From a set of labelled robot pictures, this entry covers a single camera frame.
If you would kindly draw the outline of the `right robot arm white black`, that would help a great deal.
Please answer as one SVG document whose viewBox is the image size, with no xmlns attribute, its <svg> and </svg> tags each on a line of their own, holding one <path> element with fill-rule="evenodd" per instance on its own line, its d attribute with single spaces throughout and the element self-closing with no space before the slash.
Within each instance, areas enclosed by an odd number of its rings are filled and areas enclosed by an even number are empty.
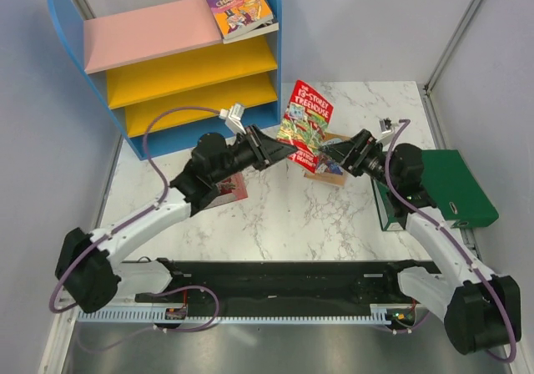
<svg viewBox="0 0 534 374">
<path fill-rule="evenodd" d="M 384 149 L 368 130 L 337 144 L 320 147 L 347 173 L 368 174 L 385 185 L 395 217 L 426 250 L 440 271 L 402 262 L 382 281 L 394 302 L 407 296 L 439 318 L 450 343 L 462 355 L 508 345 L 513 361 L 521 340 L 521 293 L 509 275 L 498 275 L 465 246 L 451 229 L 423 183 L 422 150 L 391 142 Z"/>
</svg>

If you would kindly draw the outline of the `Othello tan picture book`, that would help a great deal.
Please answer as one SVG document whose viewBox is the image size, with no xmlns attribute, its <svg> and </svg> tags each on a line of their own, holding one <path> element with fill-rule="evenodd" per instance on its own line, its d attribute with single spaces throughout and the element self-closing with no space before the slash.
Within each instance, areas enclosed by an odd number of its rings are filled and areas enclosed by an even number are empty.
<svg viewBox="0 0 534 374">
<path fill-rule="evenodd" d="M 347 136 L 326 132 L 322 145 L 324 145 L 328 140 L 338 137 L 343 139 Z M 309 171 L 306 171 L 304 173 L 304 177 L 306 179 L 312 179 L 322 183 L 343 187 L 348 178 L 348 173 L 345 172 L 334 160 L 329 159 L 325 154 L 319 153 L 318 160 L 315 165 L 315 172 L 310 173 Z"/>
</svg>

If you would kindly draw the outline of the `Charlie Chocolate Factory book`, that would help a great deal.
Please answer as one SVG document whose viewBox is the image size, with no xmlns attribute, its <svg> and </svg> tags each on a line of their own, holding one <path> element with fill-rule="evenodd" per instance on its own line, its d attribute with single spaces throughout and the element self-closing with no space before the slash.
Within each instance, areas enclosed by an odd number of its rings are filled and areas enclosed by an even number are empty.
<svg viewBox="0 0 534 374">
<path fill-rule="evenodd" d="M 249 33 L 274 22 L 267 0 L 205 0 L 224 43 L 246 38 Z"/>
</svg>

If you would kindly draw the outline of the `13-Storey Treehouse red book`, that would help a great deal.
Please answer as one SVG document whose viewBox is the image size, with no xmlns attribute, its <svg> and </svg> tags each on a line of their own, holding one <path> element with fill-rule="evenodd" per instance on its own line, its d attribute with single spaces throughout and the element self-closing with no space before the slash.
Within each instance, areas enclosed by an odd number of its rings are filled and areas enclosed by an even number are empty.
<svg viewBox="0 0 534 374">
<path fill-rule="evenodd" d="M 297 80 L 282 118 L 276 139 L 297 151 L 289 159 L 311 174 L 316 171 L 319 148 L 333 114 L 333 105 L 317 90 Z"/>
</svg>

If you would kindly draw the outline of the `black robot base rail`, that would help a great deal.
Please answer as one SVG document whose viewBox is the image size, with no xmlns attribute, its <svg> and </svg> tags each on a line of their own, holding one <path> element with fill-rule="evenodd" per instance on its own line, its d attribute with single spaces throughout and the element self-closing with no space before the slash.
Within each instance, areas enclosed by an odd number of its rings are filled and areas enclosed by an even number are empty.
<svg viewBox="0 0 534 374">
<path fill-rule="evenodd" d="M 138 293 L 137 302 L 186 302 L 195 312 L 212 315 L 214 300 L 197 286 L 206 286 L 227 313 L 355 313 L 373 304 L 409 306 L 393 281 L 402 261 L 176 261 L 161 259 L 171 274 L 169 290 L 189 286 L 186 293 L 157 297 Z"/>
</svg>

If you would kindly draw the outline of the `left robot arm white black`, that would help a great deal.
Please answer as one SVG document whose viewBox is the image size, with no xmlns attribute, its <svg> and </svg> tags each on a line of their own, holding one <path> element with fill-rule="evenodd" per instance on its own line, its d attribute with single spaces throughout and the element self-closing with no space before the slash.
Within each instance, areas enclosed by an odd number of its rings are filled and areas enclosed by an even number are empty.
<svg viewBox="0 0 534 374">
<path fill-rule="evenodd" d="M 55 276 L 85 313 L 105 307 L 124 278 L 120 263 L 141 245 L 172 225 L 204 210 L 219 196 L 219 182 L 252 167 L 269 168 L 296 152 L 250 125 L 227 144 L 222 134 L 204 134 L 192 149 L 184 169 L 164 182 L 162 194 L 140 210 L 106 228 L 89 233 L 70 230 L 63 240 Z"/>
</svg>

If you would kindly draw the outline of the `Hamlet picture book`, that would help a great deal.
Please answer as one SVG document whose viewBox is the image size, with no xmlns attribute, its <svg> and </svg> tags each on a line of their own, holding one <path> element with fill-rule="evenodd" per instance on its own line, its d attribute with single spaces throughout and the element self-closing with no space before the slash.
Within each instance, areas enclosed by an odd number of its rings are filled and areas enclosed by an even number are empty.
<svg viewBox="0 0 534 374">
<path fill-rule="evenodd" d="M 233 174 L 217 184 L 219 195 L 207 206 L 207 209 L 244 200 L 248 192 L 241 172 Z"/>
</svg>

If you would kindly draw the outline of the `Nineteen Eighty-Four blue book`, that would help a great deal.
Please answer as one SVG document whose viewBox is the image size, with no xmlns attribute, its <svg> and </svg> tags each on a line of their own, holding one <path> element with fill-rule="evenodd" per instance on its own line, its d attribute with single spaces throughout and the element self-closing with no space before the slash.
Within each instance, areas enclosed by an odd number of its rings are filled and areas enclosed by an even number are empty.
<svg viewBox="0 0 534 374">
<path fill-rule="evenodd" d="M 239 12 L 245 20 L 243 39 L 276 32 L 279 23 L 269 0 L 244 0 Z"/>
</svg>

